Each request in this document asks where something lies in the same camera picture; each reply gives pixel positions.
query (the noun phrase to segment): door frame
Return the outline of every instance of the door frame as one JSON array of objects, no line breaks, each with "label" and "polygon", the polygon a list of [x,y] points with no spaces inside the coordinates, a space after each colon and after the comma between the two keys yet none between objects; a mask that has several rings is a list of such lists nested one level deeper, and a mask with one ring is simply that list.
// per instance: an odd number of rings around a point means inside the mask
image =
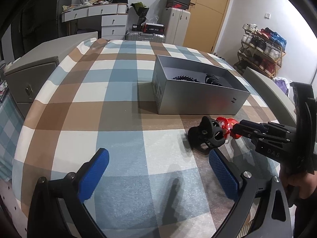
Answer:
[{"label": "door frame", "polygon": [[[216,46],[216,44],[217,44],[217,42],[218,42],[219,35],[220,35],[220,32],[221,32],[222,27],[223,27],[224,19],[226,18],[226,15],[227,15],[228,7],[229,7],[229,2],[230,2],[230,0],[227,0],[226,9],[224,10],[224,14],[223,14],[223,17],[222,17],[222,20],[221,20],[220,27],[219,27],[219,29],[218,29],[218,33],[217,33],[215,42],[214,42],[214,44],[213,44],[213,46],[212,46],[212,49],[211,49],[211,51],[210,51],[211,53],[213,53],[213,51],[215,50],[215,46]],[[191,2],[190,8],[192,8],[192,7],[194,8],[194,7],[195,7],[195,3],[196,3],[196,0],[194,0],[194,2]]]}]

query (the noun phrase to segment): suitcase handle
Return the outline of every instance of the suitcase handle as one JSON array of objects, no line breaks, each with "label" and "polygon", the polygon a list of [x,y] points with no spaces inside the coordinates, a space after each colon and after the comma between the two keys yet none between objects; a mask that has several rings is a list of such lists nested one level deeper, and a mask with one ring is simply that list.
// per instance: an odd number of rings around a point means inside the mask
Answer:
[{"label": "suitcase handle", "polygon": [[141,36],[141,37],[154,37],[154,34],[139,33],[139,36]]}]

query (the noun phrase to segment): red toy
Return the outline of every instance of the red toy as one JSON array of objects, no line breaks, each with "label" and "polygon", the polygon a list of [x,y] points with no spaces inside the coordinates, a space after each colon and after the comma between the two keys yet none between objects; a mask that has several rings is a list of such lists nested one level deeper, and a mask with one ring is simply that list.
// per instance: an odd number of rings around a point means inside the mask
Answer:
[{"label": "red toy", "polygon": [[241,137],[241,135],[235,134],[233,132],[231,132],[233,126],[236,123],[239,123],[237,120],[233,119],[233,118],[224,118],[224,117],[218,117],[217,122],[219,123],[220,127],[223,129],[223,136],[225,138],[228,137],[228,134],[230,134],[231,137],[233,137],[235,140],[239,139]]}]

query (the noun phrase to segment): open box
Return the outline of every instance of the open box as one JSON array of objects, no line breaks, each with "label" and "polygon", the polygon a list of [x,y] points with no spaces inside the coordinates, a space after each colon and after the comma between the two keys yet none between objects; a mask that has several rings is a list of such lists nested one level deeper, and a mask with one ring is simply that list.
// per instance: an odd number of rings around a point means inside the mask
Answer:
[{"label": "open box", "polygon": [[[223,86],[205,84],[213,74]],[[200,83],[173,80],[189,76]],[[236,114],[250,92],[227,69],[187,59],[158,55],[153,91],[159,114]]]}]

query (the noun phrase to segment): black coiled cable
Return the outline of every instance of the black coiled cable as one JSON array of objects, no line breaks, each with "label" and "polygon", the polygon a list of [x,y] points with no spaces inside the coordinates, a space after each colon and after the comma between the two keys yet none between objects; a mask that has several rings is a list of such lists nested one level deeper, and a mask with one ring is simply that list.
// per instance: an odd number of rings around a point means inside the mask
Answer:
[{"label": "black coiled cable", "polygon": [[[189,76],[177,76],[174,77],[173,80],[178,81],[188,81],[188,82],[199,82],[197,79],[191,78]],[[216,85],[216,86],[222,86],[222,84],[219,82],[218,78],[215,75],[207,74],[205,78],[206,84]]]}]

